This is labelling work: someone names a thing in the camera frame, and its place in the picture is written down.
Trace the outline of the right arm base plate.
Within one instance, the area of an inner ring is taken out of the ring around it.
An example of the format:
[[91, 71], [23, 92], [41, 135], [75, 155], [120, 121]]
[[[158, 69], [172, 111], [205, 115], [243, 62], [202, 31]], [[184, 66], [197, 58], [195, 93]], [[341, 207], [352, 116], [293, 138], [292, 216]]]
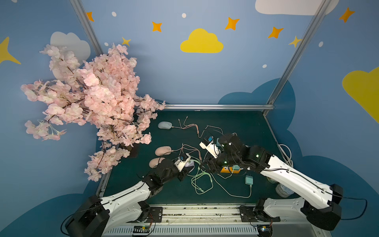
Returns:
[[270, 217], [262, 207], [241, 205], [239, 208], [242, 222], [280, 222], [280, 217]]

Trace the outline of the lavender wireless mouse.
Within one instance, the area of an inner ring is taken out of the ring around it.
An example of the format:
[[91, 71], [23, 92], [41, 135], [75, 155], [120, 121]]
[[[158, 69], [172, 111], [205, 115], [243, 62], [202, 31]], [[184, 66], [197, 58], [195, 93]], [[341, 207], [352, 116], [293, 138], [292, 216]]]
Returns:
[[194, 161], [189, 161], [185, 164], [185, 167], [191, 167], [194, 166]]

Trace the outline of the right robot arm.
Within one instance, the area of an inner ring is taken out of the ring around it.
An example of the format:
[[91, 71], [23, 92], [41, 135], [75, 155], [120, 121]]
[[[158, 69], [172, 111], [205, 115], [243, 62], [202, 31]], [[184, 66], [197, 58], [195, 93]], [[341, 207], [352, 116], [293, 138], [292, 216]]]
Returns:
[[279, 222], [282, 218], [305, 218], [312, 225], [332, 231], [341, 220], [339, 205], [343, 189], [315, 181], [287, 165], [276, 155], [259, 146], [247, 146], [235, 134], [219, 139], [217, 148], [213, 139], [203, 139], [200, 147], [207, 150], [212, 158], [207, 165], [212, 173], [219, 173], [224, 167], [239, 166], [270, 178], [299, 195], [295, 199], [260, 199], [254, 208], [241, 207], [254, 220]]

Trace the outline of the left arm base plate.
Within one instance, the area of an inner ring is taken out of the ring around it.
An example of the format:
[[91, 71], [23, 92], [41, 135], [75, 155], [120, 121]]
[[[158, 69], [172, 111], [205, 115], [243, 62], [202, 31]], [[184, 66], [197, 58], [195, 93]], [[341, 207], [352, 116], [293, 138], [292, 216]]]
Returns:
[[137, 222], [141, 223], [161, 223], [163, 218], [163, 207], [150, 206], [144, 209]]

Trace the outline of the orange power strip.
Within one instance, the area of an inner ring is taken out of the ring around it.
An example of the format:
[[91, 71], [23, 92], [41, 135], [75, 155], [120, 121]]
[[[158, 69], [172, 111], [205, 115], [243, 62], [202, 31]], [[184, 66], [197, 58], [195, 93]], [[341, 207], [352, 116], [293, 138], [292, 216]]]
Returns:
[[238, 174], [239, 172], [233, 172], [232, 167], [223, 167], [220, 173], [232, 173], [232, 174]]

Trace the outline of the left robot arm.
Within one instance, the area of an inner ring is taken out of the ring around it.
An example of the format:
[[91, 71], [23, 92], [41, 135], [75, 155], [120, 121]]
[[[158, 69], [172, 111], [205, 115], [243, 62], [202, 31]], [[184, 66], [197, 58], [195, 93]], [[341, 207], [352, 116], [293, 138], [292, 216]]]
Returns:
[[136, 185], [111, 196], [89, 197], [62, 222], [61, 232], [69, 237], [101, 237], [124, 223], [147, 219], [150, 206], [146, 200], [158, 194], [167, 182], [182, 181], [192, 169], [192, 160], [189, 154], [176, 161], [162, 159]]

